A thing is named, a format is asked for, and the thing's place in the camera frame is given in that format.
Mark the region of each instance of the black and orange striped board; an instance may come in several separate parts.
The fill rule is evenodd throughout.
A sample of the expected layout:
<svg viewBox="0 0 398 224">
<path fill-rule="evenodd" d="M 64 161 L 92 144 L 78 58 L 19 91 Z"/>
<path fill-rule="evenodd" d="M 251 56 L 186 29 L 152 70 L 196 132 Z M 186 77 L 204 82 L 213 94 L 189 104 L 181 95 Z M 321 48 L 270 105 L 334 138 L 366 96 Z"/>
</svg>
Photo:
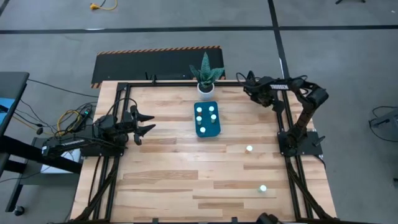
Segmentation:
<svg viewBox="0 0 398 224">
<path fill-rule="evenodd" d="M 153 75 L 158 80 L 193 79 L 189 65 L 200 69 L 205 52 L 212 68 L 224 67 L 220 46 L 98 52 L 91 87 L 100 88 L 103 81 L 145 80 Z"/>
</svg>

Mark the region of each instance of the potted plant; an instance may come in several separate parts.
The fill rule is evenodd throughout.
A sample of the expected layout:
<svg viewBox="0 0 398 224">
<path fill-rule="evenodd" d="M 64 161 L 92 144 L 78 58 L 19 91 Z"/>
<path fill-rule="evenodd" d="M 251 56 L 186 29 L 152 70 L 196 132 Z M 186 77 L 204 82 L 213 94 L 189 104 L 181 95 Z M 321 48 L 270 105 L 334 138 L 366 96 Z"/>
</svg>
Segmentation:
<svg viewBox="0 0 398 224">
<path fill-rule="evenodd" d="M 209 57 L 205 52 L 201 61 L 201 70 L 189 65 L 191 72 L 198 80 L 198 93 L 201 99 L 210 100 L 214 96 L 214 82 L 220 78 L 224 68 L 210 68 Z"/>
</svg>

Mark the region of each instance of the succulent plant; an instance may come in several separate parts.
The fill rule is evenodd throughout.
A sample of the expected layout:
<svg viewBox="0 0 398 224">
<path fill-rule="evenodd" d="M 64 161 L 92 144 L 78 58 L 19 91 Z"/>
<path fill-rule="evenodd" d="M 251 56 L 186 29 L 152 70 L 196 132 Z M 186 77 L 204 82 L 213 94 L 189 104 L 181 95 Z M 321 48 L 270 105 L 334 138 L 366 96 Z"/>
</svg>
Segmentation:
<svg viewBox="0 0 398 224">
<path fill-rule="evenodd" d="M 189 65 L 189 67 L 199 85 L 205 89 L 209 88 L 224 72 L 224 68 L 210 68 L 209 57 L 206 52 L 201 61 L 201 70 L 197 70 L 193 65 Z"/>
</svg>

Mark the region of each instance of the chair wheel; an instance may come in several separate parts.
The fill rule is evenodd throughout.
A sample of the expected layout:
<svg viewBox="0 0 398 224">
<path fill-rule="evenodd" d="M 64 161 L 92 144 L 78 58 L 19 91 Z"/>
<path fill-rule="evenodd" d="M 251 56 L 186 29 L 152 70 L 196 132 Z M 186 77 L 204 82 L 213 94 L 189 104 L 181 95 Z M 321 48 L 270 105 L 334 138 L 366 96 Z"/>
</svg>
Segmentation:
<svg viewBox="0 0 398 224">
<path fill-rule="evenodd" d="M 25 208 L 22 206 L 15 206 L 13 213 L 15 216 L 23 215 L 25 213 Z"/>
</svg>

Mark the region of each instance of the blue object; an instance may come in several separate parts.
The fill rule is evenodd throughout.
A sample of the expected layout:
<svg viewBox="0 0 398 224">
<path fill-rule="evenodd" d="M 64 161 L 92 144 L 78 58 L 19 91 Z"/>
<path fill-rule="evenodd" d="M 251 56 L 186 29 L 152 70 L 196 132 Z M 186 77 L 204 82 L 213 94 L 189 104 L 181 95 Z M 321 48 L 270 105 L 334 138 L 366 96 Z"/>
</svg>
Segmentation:
<svg viewBox="0 0 398 224">
<path fill-rule="evenodd" d="M 214 123 L 211 122 L 211 114 L 209 112 L 209 107 L 214 107 L 214 111 L 212 114 L 217 116 L 216 121 Z M 197 112 L 197 108 L 201 108 L 201 125 L 197 123 L 197 116 L 200 116 Z M 201 138 L 205 137 L 215 137 L 221 132 L 220 126 L 220 116 L 218 115 L 218 106 L 214 101 L 209 102 L 198 102 L 193 105 L 193 110 L 195 113 L 195 129 L 197 131 L 197 135 Z M 206 128 L 205 133 L 200 132 L 200 128 Z"/>
<path fill-rule="evenodd" d="M 12 104 L 15 102 L 15 99 L 9 99 L 9 98 L 0 98 L 0 105 L 10 109 Z M 7 113 L 0 113 L 0 124 L 2 124 L 2 121 L 6 117 Z"/>
</svg>

